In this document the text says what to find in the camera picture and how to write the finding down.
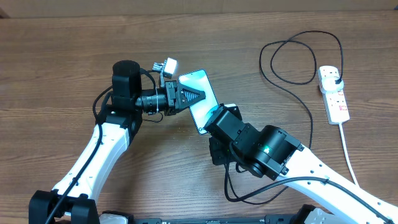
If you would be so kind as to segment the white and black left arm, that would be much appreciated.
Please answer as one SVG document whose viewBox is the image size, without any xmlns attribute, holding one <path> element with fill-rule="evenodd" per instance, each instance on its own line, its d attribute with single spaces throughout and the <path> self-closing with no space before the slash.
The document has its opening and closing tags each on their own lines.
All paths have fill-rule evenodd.
<svg viewBox="0 0 398 224">
<path fill-rule="evenodd" d="M 99 214 L 96 201 L 116 161 L 137 134 L 144 113 L 175 115 L 206 98 L 204 91 L 171 80 L 176 66 L 172 58 L 154 64 L 153 72 L 169 80 L 145 90 L 141 76 L 152 79 L 150 71 L 132 60 L 113 65 L 112 85 L 97 97 L 102 104 L 93 112 L 95 127 L 88 145 L 51 191 L 38 190 L 32 196 L 29 223 L 55 223 L 64 215 L 70 216 L 71 223 L 133 223 L 130 215 Z"/>
</svg>

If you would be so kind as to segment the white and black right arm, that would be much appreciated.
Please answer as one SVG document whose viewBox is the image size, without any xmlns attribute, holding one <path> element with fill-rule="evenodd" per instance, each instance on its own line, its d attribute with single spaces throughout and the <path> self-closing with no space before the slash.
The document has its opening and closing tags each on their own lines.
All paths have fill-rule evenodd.
<svg viewBox="0 0 398 224">
<path fill-rule="evenodd" d="M 253 176 L 273 182 L 241 197 L 241 202 L 279 185 L 295 189 L 346 223 L 397 223 L 397 207 L 339 175 L 298 139 L 276 126 L 258 131 L 244 123 L 236 105 L 218 105 L 206 114 L 204 129 L 218 150 L 216 165 L 236 162 Z"/>
</svg>

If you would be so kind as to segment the smartphone with lit screen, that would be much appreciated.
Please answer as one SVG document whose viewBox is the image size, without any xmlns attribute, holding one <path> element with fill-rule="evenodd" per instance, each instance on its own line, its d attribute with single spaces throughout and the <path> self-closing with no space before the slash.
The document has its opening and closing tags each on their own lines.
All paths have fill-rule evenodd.
<svg viewBox="0 0 398 224">
<path fill-rule="evenodd" d="M 183 85 L 185 101 L 199 134 L 206 134 L 205 124 L 218 108 L 218 101 L 204 70 L 197 70 L 179 76 L 179 84 Z"/>
</svg>

